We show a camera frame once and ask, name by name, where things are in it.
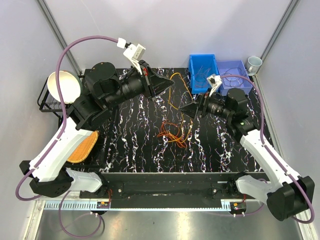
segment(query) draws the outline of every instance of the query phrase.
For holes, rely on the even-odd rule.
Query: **gray wall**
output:
[[[15,197],[19,163],[36,157],[57,130],[57,118],[41,113],[37,98],[61,49],[34,0],[0,1],[0,32],[0,232],[20,240],[31,203]],[[21,195],[33,195],[28,183]]]
[[[260,56],[290,0],[46,0],[68,43],[90,35],[146,47],[152,67],[187,67],[189,54],[219,60]],[[123,49],[102,40],[72,53],[81,68],[110,61],[127,68]]]
[[[300,1],[258,73],[284,159],[315,181],[320,229],[320,1]]]

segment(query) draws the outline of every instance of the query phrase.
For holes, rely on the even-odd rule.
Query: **orange rope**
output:
[[[188,91],[190,97],[192,98],[192,95],[187,87],[187,84],[184,80],[184,78],[182,77],[182,75],[179,73],[179,72],[176,72],[174,74],[171,75],[170,77],[170,80],[172,80],[172,78],[174,77],[174,75],[179,75],[179,77],[181,78],[181,80],[183,81],[183,84],[184,84],[184,87],[185,89]],[[172,103],[171,103],[171,88],[169,88],[169,98],[168,98],[168,103],[170,106],[172,106],[174,109],[176,110],[179,110],[179,108],[175,107]],[[184,138],[184,131],[183,131],[183,124],[184,124],[184,115],[181,114],[182,116],[182,122],[181,122],[181,125],[180,127],[174,123],[171,123],[171,122],[166,122],[164,121],[161,125],[161,128],[160,128],[160,133],[157,135],[157,137],[163,137],[163,136],[166,136],[168,139],[170,139],[168,141],[168,143],[172,143],[172,142],[175,142],[177,144],[177,146],[179,148],[187,148],[187,144],[186,144],[186,140],[188,139],[189,135],[190,135],[190,131],[191,131],[191,127],[193,125],[193,122],[192,120],[190,119],[190,124],[189,124],[189,131],[186,135],[186,137]],[[176,135],[173,135],[170,130],[166,130],[165,128],[165,125],[169,125],[169,126],[174,126],[176,128],[178,128],[178,133]]]

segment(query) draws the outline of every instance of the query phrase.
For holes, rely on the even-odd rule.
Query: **marble pattern countertop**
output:
[[[179,72],[189,86],[187,68],[157,68],[156,71],[168,78]],[[119,74],[126,72],[126,69],[120,70]],[[191,98],[179,76],[175,75],[172,80],[175,82],[171,92],[173,105],[181,107],[189,103]],[[112,128],[113,135],[109,136],[109,147],[106,146],[109,126],[106,123],[101,127],[99,140],[85,164],[98,161],[103,156],[101,153],[106,151],[107,164],[100,169],[103,173],[262,171],[254,158],[232,140],[224,120],[210,114],[193,120],[186,140],[187,148],[179,148],[174,142],[168,142],[165,136],[157,137],[164,121],[177,125],[182,122],[182,114],[168,104],[168,97],[167,90],[157,96],[154,102],[148,101],[143,95],[124,102],[119,107],[118,121]],[[248,99],[250,114],[254,121],[260,122],[260,103],[254,89]],[[185,136],[190,122],[190,118],[185,115]],[[271,141],[267,127],[265,135]]]

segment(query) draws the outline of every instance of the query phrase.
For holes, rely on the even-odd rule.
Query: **reflective metal surface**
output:
[[[248,211],[257,209],[256,202],[248,203]],[[86,213],[63,211],[64,226]],[[247,217],[221,217],[208,212],[109,211],[103,216],[105,228],[90,238],[96,240],[300,240],[298,225],[287,219],[279,222],[267,207]],[[92,233],[99,220],[85,216],[67,229],[84,236]],[[58,211],[45,210],[38,229],[37,240],[71,240],[61,231]]]

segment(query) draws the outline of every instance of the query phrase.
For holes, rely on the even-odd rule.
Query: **blue plastic bin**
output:
[[[216,64],[220,76],[241,75],[249,78],[244,63],[241,60],[217,61]],[[228,90],[232,88],[242,89],[245,94],[248,95],[252,89],[252,85],[248,81],[239,77],[222,78],[222,84],[219,87],[221,95],[226,96]]]
[[[192,94],[201,94],[211,88],[207,77],[219,74],[214,54],[190,55],[189,58],[190,86]]]

